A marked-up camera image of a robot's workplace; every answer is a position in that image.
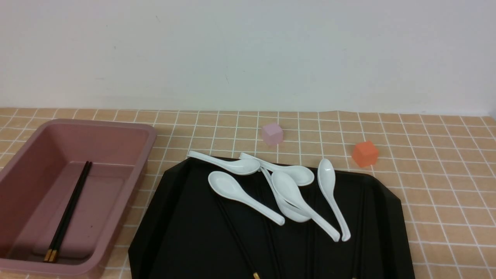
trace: white grout line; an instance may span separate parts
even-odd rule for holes
[[[300,153],[300,165],[302,165],[303,164],[302,163],[302,142],[301,142],[302,137],[300,135],[300,133],[302,131],[300,130],[300,113],[297,112],[296,115],[298,117],[296,120],[296,121],[298,121],[298,152]],[[278,157],[279,157],[279,145],[277,145],[277,153],[278,153]]]
[[[219,122],[219,112],[218,111],[217,111],[217,119],[215,120],[214,136],[212,138],[212,144],[210,145],[210,151],[208,152],[208,155],[212,155],[212,150],[214,148],[215,133],[217,132],[217,122]]]
[[[253,156],[256,157],[256,144],[258,143],[258,133],[260,129],[258,128],[258,120],[260,119],[260,112],[256,113],[256,131],[255,131],[255,148],[253,149]]]
[[[385,131],[385,129],[384,129],[384,123],[383,122],[380,122],[380,125],[382,126],[382,129]],[[391,150],[391,147],[389,147],[389,152],[391,153],[391,156],[393,156],[393,151]],[[396,166],[396,162],[395,162],[394,159],[393,159],[393,165],[394,165],[394,168],[395,168],[396,172],[398,172],[398,167]],[[408,204],[408,197],[406,195],[405,189],[403,188],[403,181],[401,180],[401,177],[399,175],[398,175],[398,179],[399,179],[399,182],[400,182],[402,191],[403,191],[403,196],[405,197],[405,202],[407,204],[407,208],[408,208],[408,213],[410,215],[410,219],[413,220],[414,218],[413,218],[412,210],[411,210],[410,205]],[[419,231],[417,229],[417,226],[413,225],[413,229],[415,230],[415,233],[417,235],[417,239],[420,239],[420,234],[419,234]],[[424,251],[424,247],[422,245],[419,245],[419,246],[420,246],[420,250],[422,252],[422,256],[424,256],[424,261],[427,263],[428,261],[427,261],[426,253]],[[431,269],[430,269],[430,267],[428,265],[427,265],[427,271],[429,272],[429,276],[432,278],[433,275],[432,275]]]
[[[338,123],[339,123],[339,132],[341,133],[341,141],[343,142],[343,151],[344,151],[344,154],[346,155],[346,144],[344,142],[344,135],[343,135],[343,128],[341,127],[341,121],[340,121],[340,116],[339,116],[339,112],[338,112]],[[348,162],[348,159],[346,160],[346,166],[348,167],[347,170],[350,171],[350,163]]]
[[[233,140],[233,150],[231,152],[231,158],[234,157],[234,149],[236,147],[236,135],[238,134],[238,121],[240,120],[240,112],[236,116],[236,128],[234,129],[234,140]]]

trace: spoon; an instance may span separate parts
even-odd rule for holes
[[[279,226],[284,225],[285,219],[283,216],[250,197],[231,175],[222,171],[213,171],[208,175],[208,183],[220,196],[243,203],[262,213]]]
[[[298,186],[291,176],[281,171],[275,171],[272,173],[272,184],[276,191],[287,202],[308,214],[308,216],[310,216],[310,218],[314,220],[314,222],[317,223],[317,225],[319,225],[334,242],[339,241],[339,232],[305,202]]]
[[[258,159],[257,157],[253,157],[251,155],[248,155],[246,153],[241,153],[240,154],[240,159],[246,160],[246,159],[255,159],[260,163],[260,166],[262,168],[266,168],[272,172],[275,171],[282,171],[289,176],[296,182],[296,185],[298,186],[305,186],[313,182],[315,179],[315,175],[313,172],[308,169],[307,167],[303,166],[278,166],[276,164],[272,164],[269,162],[266,162],[264,160]]]
[[[248,175],[257,172],[260,168],[260,163],[255,159],[250,160],[238,160],[238,161],[224,161],[221,159],[214,158],[196,151],[189,151],[186,157],[193,157],[205,162],[209,162],[216,166],[219,166],[231,173],[237,175]]]
[[[303,211],[301,211],[299,208],[296,208],[292,205],[290,205],[287,201],[284,200],[284,198],[274,189],[274,185],[272,185],[272,179],[270,177],[269,172],[265,168],[260,168],[261,172],[265,176],[265,179],[267,179],[267,183],[270,186],[270,189],[272,190],[272,193],[274,194],[274,198],[276,200],[277,206],[281,210],[282,214],[286,216],[287,218],[298,222],[298,223],[303,223],[308,220],[310,220],[310,217],[306,216]]]
[[[344,219],[343,214],[341,213],[341,210],[339,210],[338,204],[334,199],[336,173],[334,172],[334,168],[329,160],[322,159],[322,161],[320,161],[317,169],[317,180],[320,191],[331,206],[334,215],[336,215],[336,219],[338,219],[341,232],[343,233],[341,240],[349,240],[351,237],[350,229],[348,228],[348,224],[346,223],[346,220]]]

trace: spoon handle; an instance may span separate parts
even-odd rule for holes
[[[259,203],[257,200],[250,196],[246,196],[246,198],[243,200],[243,202],[253,208],[254,210],[260,212],[263,214],[265,217],[271,219],[274,223],[278,224],[279,226],[284,225],[284,222],[286,221],[283,216],[278,214],[277,212],[273,211],[272,209],[264,206],[263,204]]]
[[[310,206],[306,207],[305,210],[310,215],[310,218],[317,223],[331,238],[334,242],[339,241],[339,237],[341,236],[339,232],[327,222],[322,216],[320,216],[317,212],[315,212]]]
[[[336,219],[338,220],[339,226],[341,227],[341,232],[343,233],[343,237],[341,238],[341,240],[348,241],[351,237],[350,229],[348,228],[348,224],[346,223],[346,220],[344,219],[334,196],[329,197],[329,199],[327,199],[327,202],[329,202],[329,204],[331,205],[331,209],[334,212],[334,215],[336,215]]]
[[[276,171],[276,170],[278,170],[280,168],[280,166],[278,166],[278,165],[275,165],[273,163],[266,162],[266,161],[264,161],[262,159],[258,159],[255,156],[251,156],[251,155],[246,154],[246,153],[243,153],[243,152],[241,152],[239,158],[240,159],[255,159],[255,160],[257,160],[260,163],[260,167],[265,168],[265,169],[268,169],[270,171]]]

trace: pink container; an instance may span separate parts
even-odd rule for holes
[[[0,172],[0,270],[99,278],[156,138],[148,125],[57,119]],[[56,264],[44,255],[86,161]]]

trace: black serving tray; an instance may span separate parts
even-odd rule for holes
[[[164,173],[129,248],[134,279],[253,278],[208,185],[215,170],[222,171],[189,158]],[[262,173],[233,177],[279,212]],[[317,180],[300,190],[340,231]],[[342,171],[334,195],[351,231],[347,242],[333,242],[313,221],[286,218],[278,226],[244,204],[222,202],[262,279],[415,278],[400,200],[376,178]]]

